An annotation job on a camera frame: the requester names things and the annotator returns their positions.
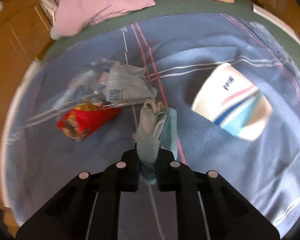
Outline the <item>blue face mask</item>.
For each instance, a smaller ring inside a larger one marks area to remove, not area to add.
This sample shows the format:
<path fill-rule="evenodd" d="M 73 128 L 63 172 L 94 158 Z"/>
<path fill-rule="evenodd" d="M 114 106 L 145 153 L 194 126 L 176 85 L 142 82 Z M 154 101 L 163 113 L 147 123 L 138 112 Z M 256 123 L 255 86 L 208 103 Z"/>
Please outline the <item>blue face mask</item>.
<path fill-rule="evenodd" d="M 141 161 L 141 175 L 148 185 L 157 182 L 155 163 L 159 149 L 168 150 L 178 158 L 177 111 L 162 102 L 148 99 L 140 111 L 135 134 L 136 151 Z"/>

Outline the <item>paper cup with stripes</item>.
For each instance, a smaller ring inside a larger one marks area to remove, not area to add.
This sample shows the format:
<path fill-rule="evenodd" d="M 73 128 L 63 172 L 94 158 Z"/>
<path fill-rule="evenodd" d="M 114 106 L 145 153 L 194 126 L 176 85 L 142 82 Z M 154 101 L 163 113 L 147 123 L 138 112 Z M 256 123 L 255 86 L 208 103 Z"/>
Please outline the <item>paper cup with stripes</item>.
<path fill-rule="evenodd" d="M 262 134 L 273 112 L 260 89 L 229 63 L 211 73 L 191 109 L 246 141 L 255 141 Z"/>

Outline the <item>blue striped blanket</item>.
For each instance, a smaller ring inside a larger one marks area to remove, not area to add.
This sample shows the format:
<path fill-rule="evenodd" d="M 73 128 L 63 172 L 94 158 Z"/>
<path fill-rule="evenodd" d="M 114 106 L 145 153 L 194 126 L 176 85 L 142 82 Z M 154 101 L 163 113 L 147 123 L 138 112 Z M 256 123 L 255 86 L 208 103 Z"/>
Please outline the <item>blue striped blanket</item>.
<path fill-rule="evenodd" d="M 27 71 L 0 153 L 17 239 L 300 239 L 300 70 L 256 22 L 72 44 Z"/>

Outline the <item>red snack wrapper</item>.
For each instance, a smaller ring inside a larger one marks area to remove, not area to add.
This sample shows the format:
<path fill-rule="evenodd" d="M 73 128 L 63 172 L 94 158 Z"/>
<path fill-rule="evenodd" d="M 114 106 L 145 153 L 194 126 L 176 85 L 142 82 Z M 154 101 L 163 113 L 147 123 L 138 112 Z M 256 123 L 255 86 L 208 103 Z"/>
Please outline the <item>red snack wrapper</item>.
<path fill-rule="evenodd" d="M 68 138 L 81 141 L 117 117 L 121 110 L 103 103 L 81 103 L 63 115 L 56 126 Z"/>

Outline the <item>clear plastic wrapper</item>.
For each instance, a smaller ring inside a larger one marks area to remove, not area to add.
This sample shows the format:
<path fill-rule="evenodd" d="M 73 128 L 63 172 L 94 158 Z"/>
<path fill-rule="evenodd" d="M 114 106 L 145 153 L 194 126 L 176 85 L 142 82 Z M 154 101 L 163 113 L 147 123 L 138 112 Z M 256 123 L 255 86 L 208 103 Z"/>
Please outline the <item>clear plastic wrapper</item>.
<path fill-rule="evenodd" d="M 157 96 L 157 90 L 145 77 L 146 70 L 110 59 L 96 60 L 68 83 L 52 107 L 59 110 L 82 103 L 99 107 L 142 104 Z"/>

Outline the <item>green bed mat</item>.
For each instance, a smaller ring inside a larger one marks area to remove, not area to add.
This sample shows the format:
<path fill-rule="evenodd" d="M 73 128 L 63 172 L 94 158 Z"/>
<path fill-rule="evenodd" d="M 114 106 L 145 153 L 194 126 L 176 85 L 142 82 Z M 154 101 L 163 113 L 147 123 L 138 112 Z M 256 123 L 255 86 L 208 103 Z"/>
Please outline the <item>green bed mat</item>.
<path fill-rule="evenodd" d="M 44 53 L 43 61 L 50 61 L 61 55 L 74 44 L 134 22 L 153 17 L 192 14 L 198 12 L 221 13 L 237 17 L 248 22 L 264 25 L 277 42 L 289 54 L 300 70 L 300 46 L 279 27 L 253 12 L 253 4 L 247 0 L 236 0 L 233 4 L 213 0 L 155 0 L 156 5 L 130 14 L 111 18 L 96 25 L 91 25 L 73 37 L 61 38 Z"/>

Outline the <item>white flat board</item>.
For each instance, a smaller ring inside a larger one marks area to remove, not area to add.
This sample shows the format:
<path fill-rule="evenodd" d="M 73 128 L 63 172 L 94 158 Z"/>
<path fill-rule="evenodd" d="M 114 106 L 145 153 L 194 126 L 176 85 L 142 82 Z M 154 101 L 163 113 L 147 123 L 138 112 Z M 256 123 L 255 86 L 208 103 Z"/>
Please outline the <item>white flat board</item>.
<path fill-rule="evenodd" d="M 286 24 L 283 20 L 281 20 L 271 12 L 267 11 L 266 9 L 263 9 L 262 7 L 256 5 L 255 3 L 253 3 L 253 12 L 279 27 L 300 46 L 300 36 L 292 27 Z"/>

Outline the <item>pink pillow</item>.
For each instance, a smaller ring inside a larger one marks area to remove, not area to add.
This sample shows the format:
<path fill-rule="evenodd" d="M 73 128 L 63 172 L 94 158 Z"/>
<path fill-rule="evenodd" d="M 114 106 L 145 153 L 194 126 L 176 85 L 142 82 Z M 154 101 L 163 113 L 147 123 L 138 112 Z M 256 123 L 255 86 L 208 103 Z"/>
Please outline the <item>pink pillow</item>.
<path fill-rule="evenodd" d="M 51 37 L 74 36 L 89 25 L 154 5 L 154 0 L 60 0 Z"/>

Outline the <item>wooden bunk bed frame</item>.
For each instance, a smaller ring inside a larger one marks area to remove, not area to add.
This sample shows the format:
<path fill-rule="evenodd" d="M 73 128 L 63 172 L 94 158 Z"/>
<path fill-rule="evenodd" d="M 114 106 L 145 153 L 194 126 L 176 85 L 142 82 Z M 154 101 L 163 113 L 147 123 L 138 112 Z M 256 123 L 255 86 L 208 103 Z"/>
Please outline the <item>wooden bunk bed frame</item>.
<path fill-rule="evenodd" d="M 97 173 L 134 147 L 141 106 L 127 106 L 82 141 L 56 126 L 53 104 L 90 63 L 146 68 L 157 101 L 177 111 L 178 160 L 219 172 L 286 236 L 300 229 L 300 70 L 258 22 L 198 12 L 148 18 L 70 46 L 50 44 L 39 0 L 9 0 L 0 12 L 0 206 L 23 225 L 79 172 Z M 273 112 L 255 141 L 232 136 L 192 111 L 205 80 L 228 62 L 264 94 Z"/>

